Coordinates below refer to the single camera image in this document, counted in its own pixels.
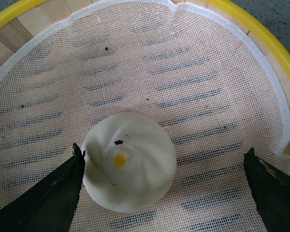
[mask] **white mesh liner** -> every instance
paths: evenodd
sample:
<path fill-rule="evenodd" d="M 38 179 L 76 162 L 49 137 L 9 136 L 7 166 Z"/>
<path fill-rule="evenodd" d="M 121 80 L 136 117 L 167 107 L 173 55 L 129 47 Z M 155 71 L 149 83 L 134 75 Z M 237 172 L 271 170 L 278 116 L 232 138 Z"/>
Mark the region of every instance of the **white mesh liner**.
<path fill-rule="evenodd" d="M 175 180 L 153 206 L 126 214 L 98 206 L 82 188 L 71 231 L 265 231 L 243 160 L 253 146 L 288 169 L 281 157 L 290 115 L 279 81 L 234 24 L 164 0 L 93 4 L 2 66 L 0 208 L 118 112 L 143 114 L 170 131 Z"/>

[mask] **black debris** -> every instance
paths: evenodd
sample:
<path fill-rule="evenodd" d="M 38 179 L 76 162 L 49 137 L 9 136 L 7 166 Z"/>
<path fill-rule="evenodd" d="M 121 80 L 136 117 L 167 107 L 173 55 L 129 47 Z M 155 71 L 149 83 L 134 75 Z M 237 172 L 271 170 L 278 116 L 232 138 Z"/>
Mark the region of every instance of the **black debris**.
<path fill-rule="evenodd" d="M 124 141 L 122 141 L 122 140 L 117 140 L 117 141 L 115 141 L 114 143 L 115 143 L 115 145 L 119 145 L 119 144 L 123 144 L 123 142 L 124 142 Z"/>

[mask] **yellow dot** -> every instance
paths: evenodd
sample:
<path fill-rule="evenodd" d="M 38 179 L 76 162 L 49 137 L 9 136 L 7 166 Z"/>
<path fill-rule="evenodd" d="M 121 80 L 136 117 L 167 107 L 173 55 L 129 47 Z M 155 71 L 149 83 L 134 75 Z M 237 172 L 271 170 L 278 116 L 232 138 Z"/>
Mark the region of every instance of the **yellow dot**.
<path fill-rule="evenodd" d="M 127 157 L 123 154 L 118 154 L 115 157 L 114 163 L 116 164 L 117 167 L 122 167 L 125 165 L 125 163 L 127 162 Z"/>

